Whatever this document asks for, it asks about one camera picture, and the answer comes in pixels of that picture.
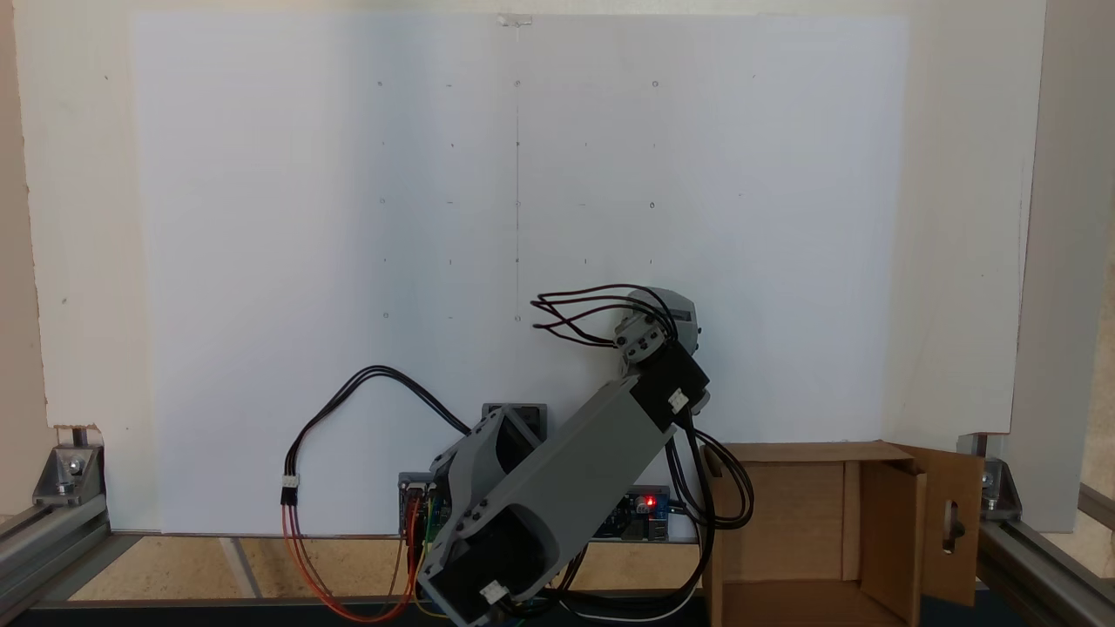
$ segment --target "black wire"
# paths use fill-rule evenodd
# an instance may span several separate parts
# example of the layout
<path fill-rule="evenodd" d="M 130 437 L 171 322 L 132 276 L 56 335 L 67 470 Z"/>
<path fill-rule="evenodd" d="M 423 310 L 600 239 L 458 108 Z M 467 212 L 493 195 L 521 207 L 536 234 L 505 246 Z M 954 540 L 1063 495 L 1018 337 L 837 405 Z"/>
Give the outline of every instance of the black wire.
<path fill-rule="evenodd" d="M 556 308 L 554 307 L 555 305 L 576 305 L 576 303 L 580 303 L 580 302 L 594 302 L 594 301 L 600 301 L 600 300 L 617 300 L 617 301 L 620 301 L 620 302 L 628 302 L 630 305 L 627 305 L 627 306 L 613 305 L 613 306 L 610 306 L 610 307 L 601 307 L 601 308 L 598 308 L 598 309 L 592 309 L 590 311 L 583 311 L 581 314 L 578 314 L 576 316 L 571 316 L 571 317 L 568 317 L 568 318 L 564 317 L 564 316 L 561 316 L 560 314 L 555 312 L 556 311 Z M 655 319 L 657 319 L 659 321 L 659 324 L 661 324 L 662 327 L 665 328 L 666 335 L 669 336 L 670 338 L 677 339 L 677 337 L 678 337 L 677 321 L 673 320 L 673 317 L 670 316 L 670 314 L 668 311 L 663 314 L 662 311 L 659 311 L 658 309 L 655 309 L 653 306 L 648 305 L 647 301 L 639 300 L 638 298 L 630 298 L 630 297 L 627 297 L 627 296 L 589 296 L 589 297 L 584 297 L 584 298 L 571 298 L 571 299 L 566 299 L 566 300 L 532 300 L 531 305 L 533 307 L 539 308 L 539 309 L 543 309 L 541 306 L 549 306 L 549 309 L 543 309 L 543 311 L 547 311 L 547 312 L 552 314 L 554 317 L 556 317 L 559 319 L 559 321 L 556 324 L 554 324 L 554 325 L 551 325 L 551 327 L 553 327 L 553 326 L 561 326 L 561 325 L 569 325 L 573 320 L 579 320 L 581 318 L 584 318 L 585 316 L 590 316 L 592 314 L 597 314 L 598 311 L 603 311 L 605 309 L 631 309 L 633 311 L 638 311 L 640 314 L 643 314 L 644 316 L 651 316 Z M 535 325 L 534 327 L 535 328 L 547 328 L 547 327 L 543 327 L 543 326 L 539 326 L 539 325 Z"/>
<path fill-rule="evenodd" d="M 658 305 L 661 307 L 661 310 L 656 309 L 653 307 L 653 305 L 647 302 L 646 300 L 641 300 L 641 299 L 637 299 L 637 298 L 631 298 L 631 297 L 627 297 L 627 296 L 615 296 L 615 295 L 588 297 L 588 298 L 583 298 L 583 299 L 578 298 L 578 299 L 564 299 L 564 300 L 554 300 L 554 301 L 547 300 L 547 298 L 550 298 L 550 297 L 579 296 L 579 295 L 592 293 L 592 292 L 602 291 L 602 290 L 621 289 L 621 288 L 637 290 L 637 291 L 643 291 L 643 292 L 649 293 L 658 302 Z M 535 325 L 535 327 L 536 328 L 543 328 L 546 331 L 549 331 L 549 332 L 551 332 L 551 334 L 553 334 L 553 335 L 555 335 L 555 336 L 558 336 L 558 337 L 560 337 L 562 339 L 568 339 L 570 341 L 575 341 L 576 344 L 581 344 L 581 345 L 584 345 L 584 346 L 613 347 L 614 344 L 611 340 L 608 340 L 608 339 L 602 338 L 600 336 L 588 334 L 584 330 L 582 330 L 579 326 L 576 326 L 575 324 L 573 324 L 574 320 L 583 318 L 585 316 L 589 316 L 590 315 L 589 312 L 581 314 L 581 315 L 575 316 L 573 318 L 566 318 L 555 307 L 556 305 L 571 305 L 571 303 L 576 303 L 576 302 L 589 302 L 589 301 L 598 301 L 598 300 L 612 300 L 612 301 L 630 302 L 630 303 L 632 303 L 632 307 L 627 307 L 627 309 L 632 309 L 632 310 L 639 311 L 641 314 L 655 317 L 665 327 L 667 336 L 669 336 L 670 338 L 673 338 L 673 339 L 677 339 L 677 337 L 678 337 L 678 322 L 673 318 L 673 315 L 670 312 L 669 308 L 666 306 L 666 301 L 662 300 L 662 297 L 660 297 L 655 290 L 652 290 L 650 288 L 647 288 L 647 287 L 643 287 L 643 286 L 637 286 L 637 284 L 632 284 L 632 283 L 610 283 L 610 284 L 598 286 L 598 287 L 594 287 L 594 288 L 588 288 L 588 289 L 583 289 L 583 290 L 540 293 L 537 296 L 537 300 L 532 300 L 531 301 L 531 306 L 534 307 L 534 308 L 536 308 L 536 309 L 540 309 L 542 311 L 545 311 L 546 314 L 550 314 L 554 318 L 558 318 L 558 322 L 556 324 L 552 324 L 552 325 Z M 594 310 L 592 312 L 595 314 L 595 312 L 603 311 L 603 310 L 604 309 L 598 309 L 598 310 Z M 578 340 L 578 339 L 568 337 L 568 336 L 563 336 L 563 335 L 558 334 L 556 331 L 553 330 L 554 327 L 560 327 L 560 326 L 566 326 L 566 327 L 569 327 L 581 339 Z"/>
<path fill-rule="evenodd" d="M 752 485 L 750 478 L 747 475 L 747 471 L 744 470 L 743 465 L 739 464 L 727 447 L 716 441 L 712 436 L 697 428 L 694 430 L 694 435 L 697 440 L 704 442 L 707 446 L 707 451 L 720 461 L 720 464 L 728 472 L 729 476 L 736 484 L 736 489 L 739 491 L 739 513 L 730 517 L 716 515 L 712 518 L 712 524 L 717 529 L 743 528 L 752 519 L 755 501 L 755 490 Z M 666 445 L 666 462 L 670 466 L 670 478 L 673 481 L 675 490 L 682 500 L 686 514 L 692 519 L 699 520 L 700 525 L 706 525 L 706 521 L 709 520 L 708 514 L 701 503 L 697 502 L 690 493 L 685 473 L 681 470 L 681 461 L 678 456 L 677 447 L 673 445 L 673 442 L 669 442 Z M 698 472 L 702 472 L 704 467 L 698 463 L 697 470 Z"/>
<path fill-rule="evenodd" d="M 639 290 L 639 291 L 644 291 L 644 292 L 649 293 L 651 296 L 651 298 L 653 298 L 655 300 L 658 301 L 658 305 L 662 308 L 662 311 L 669 317 L 669 320 L 670 320 L 669 327 L 671 328 L 671 330 L 673 332 L 673 336 L 677 337 L 677 335 L 678 335 L 678 324 L 677 324 L 677 320 L 673 319 L 673 315 L 670 314 L 670 308 L 666 306 L 666 301 L 662 300 L 662 297 L 658 296 L 658 292 L 656 292 L 655 290 L 652 290 L 652 289 L 650 289 L 650 288 L 648 288 L 646 286 L 637 286 L 634 283 L 609 283 L 609 284 L 605 284 L 605 286 L 597 286 L 594 288 L 586 288 L 586 289 L 583 289 L 583 290 L 552 291 L 552 292 L 546 292 L 546 293 L 540 293 L 539 295 L 539 299 L 544 301 L 544 300 L 546 300 L 547 298 L 550 298 L 552 296 L 580 296 L 580 295 L 583 295 L 583 293 L 592 293 L 592 292 L 595 292 L 595 291 L 614 290 L 614 289 Z"/>
<path fill-rule="evenodd" d="M 356 392 L 358 387 L 360 387 L 360 385 L 376 377 L 387 377 L 403 384 L 407 389 L 413 392 L 416 396 L 418 396 L 418 398 L 420 398 L 424 403 L 426 403 L 426 405 L 428 405 L 429 408 L 433 409 L 435 414 L 437 414 L 438 416 L 442 417 L 442 419 L 448 423 L 449 426 L 452 426 L 453 428 L 457 430 L 460 433 L 465 434 L 468 433 L 469 430 L 468 426 L 465 425 L 465 423 L 460 422 L 460 419 L 457 418 L 455 415 L 453 415 L 453 413 L 449 412 L 449 409 L 446 408 L 440 401 L 435 398 L 434 395 L 430 394 L 426 388 L 415 383 L 414 379 L 389 366 L 368 366 L 367 368 L 362 368 L 358 370 L 355 375 L 352 375 L 349 378 L 349 380 L 346 382 L 345 385 L 342 385 L 341 388 L 337 390 L 337 394 L 334 394 L 333 397 L 330 398 L 328 403 L 326 403 L 326 406 L 322 407 L 321 411 L 318 412 L 312 418 L 310 418 L 310 422 L 308 422 L 306 426 L 302 427 L 302 431 L 299 432 L 298 437 L 294 438 L 294 442 L 290 445 L 290 450 L 287 452 L 287 460 L 283 465 L 284 474 L 288 475 L 297 474 L 295 471 L 298 465 L 298 451 L 299 447 L 302 445 L 302 440 L 306 438 L 306 435 L 310 432 L 310 430 L 317 426 L 317 424 L 320 423 L 322 419 L 324 419 L 326 416 L 333 413 L 342 403 L 345 403 L 345 401 L 348 399 L 349 396 L 352 395 L 353 392 Z M 287 492 L 287 490 L 284 489 L 283 492 L 284 499 L 287 498 L 288 493 L 289 492 Z"/>

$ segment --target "orange wire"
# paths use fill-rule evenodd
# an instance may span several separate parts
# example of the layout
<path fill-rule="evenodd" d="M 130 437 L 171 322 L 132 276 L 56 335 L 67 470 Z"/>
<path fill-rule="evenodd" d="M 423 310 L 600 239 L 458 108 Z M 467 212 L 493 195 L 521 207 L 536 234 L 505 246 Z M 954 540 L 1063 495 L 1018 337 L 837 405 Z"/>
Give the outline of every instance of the orange wire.
<path fill-rule="evenodd" d="M 411 511 L 408 514 L 408 520 L 410 521 L 407 527 L 408 538 L 414 538 L 415 521 L 418 518 L 416 515 L 417 511 L 418 511 L 418 503 L 416 502 L 416 504 L 411 508 Z M 410 596 L 414 594 L 415 589 L 415 577 L 417 576 L 417 572 L 415 571 L 414 557 L 409 550 L 407 551 L 407 571 L 408 571 L 407 587 L 403 590 L 403 595 L 399 599 L 399 602 L 387 614 L 380 616 L 360 616 L 357 614 L 352 614 L 343 605 L 341 605 L 340 601 L 332 596 L 332 594 L 328 590 L 328 588 L 326 588 L 324 581 L 320 581 L 320 576 L 318 576 L 317 580 L 314 577 L 310 576 L 309 570 L 313 570 L 313 567 L 310 563 L 309 553 L 306 552 L 306 547 L 304 544 L 302 544 L 302 534 L 301 530 L 298 529 L 298 519 L 297 514 L 293 511 L 293 508 L 290 508 L 290 510 L 288 511 L 288 508 L 283 507 L 282 534 L 283 534 L 283 544 L 285 544 L 287 547 L 287 552 L 290 554 L 291 559 L 294 560 L 294 563 L 298 566 L 299 571 L 301 571 L 302 578 L 306 580 L 307 583 L 309 583 L 314 596 L 318 597 L 318 599 L 320 599 L 321 602 L 323 602 L 329 609 L 333 610 L 339 616 L 342 616 L 356 623 L 363 623 L 363 624 L 381 623 L 385 620 L 390 620 L 403 614 L 403 610 L 410 601 Z M 313 570 L 313 573 L 318 575 L 317 570 Z"/>
<path fill-rule="evenodd" d="M 287 524 L 287 517 L 288 515 L 290 515 L 290 531 L 288 531 L 288 524 Z M 388 615 L 384 615 L 381 617 L 359 616 L 359 615 L 356 615 L 356 614 L 352 614 L 352 612 L 348 611 L 348 609 L 346 609 L 339 601 L 337 601 L 336 598 L 333 598 L 331 595 L 329 595 L 324 590 L 322 590 L 323 586 L 319 586 L 318 582 L 314 581 L 314 578 L 311 577 L 310 573 L 309 573 L 309 571 L 307 570 L 307 566 L 303 562 L 302 552 L 299 550 L 299 548 L 300 548 L 299 547 L 299 543 L 300 543 L 299 540 L 300 540 L 300 538 L 293 531 L 293 527 L 294 527 L 294 513 L 293 513 L 293 511 L 287 512 L 285 509 L 284 509 L 284 511 L 283 511 L 283 540 L 287 541 L 287 550 L 288 550 L 288 552 L 291 553 L 291 558 L 294 559 L 294 562 L 298 565 L 299 570 L 302 572 L 302 578 L 306 579 L 307 583 L 309 583 L 310 587 L 312 588 L 312 590 L 314 592 L 314 596 L 317 596 L 327 607 L 329 607 L 329 609 L 333 610 L 336 614 L 338 614 L 338 615 L 340 615 L 340 616 L 342 616 L 345 618 L 348 618 L 349 620 L 353 620 L 353 621 L 357 621 L 357 623 L 377 623 L 379 620 L 387 620 L 389 618 L 394 618 L 395 616 L 398 615 L 397 611 L 392 611 L 392 612 L 390 612 Z"/>

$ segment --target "white board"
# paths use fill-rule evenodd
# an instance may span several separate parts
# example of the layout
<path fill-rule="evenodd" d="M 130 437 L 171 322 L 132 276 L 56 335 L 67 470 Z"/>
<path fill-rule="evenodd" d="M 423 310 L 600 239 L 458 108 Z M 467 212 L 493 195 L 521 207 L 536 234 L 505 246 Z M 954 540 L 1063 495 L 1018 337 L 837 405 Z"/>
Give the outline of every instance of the white board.
<path fill-rule="evenodd" d="M 560 423 L 617 356 L 527 302 L 604 282 L 697 302 L 715 436 L 879 437 L 905 57 L 901 17 L 139 17 L 162 529 L 278 531 L 363 365 Z M 309 532 L 394 532 L 456 436 L 367 387 L 300 454 Z"/>

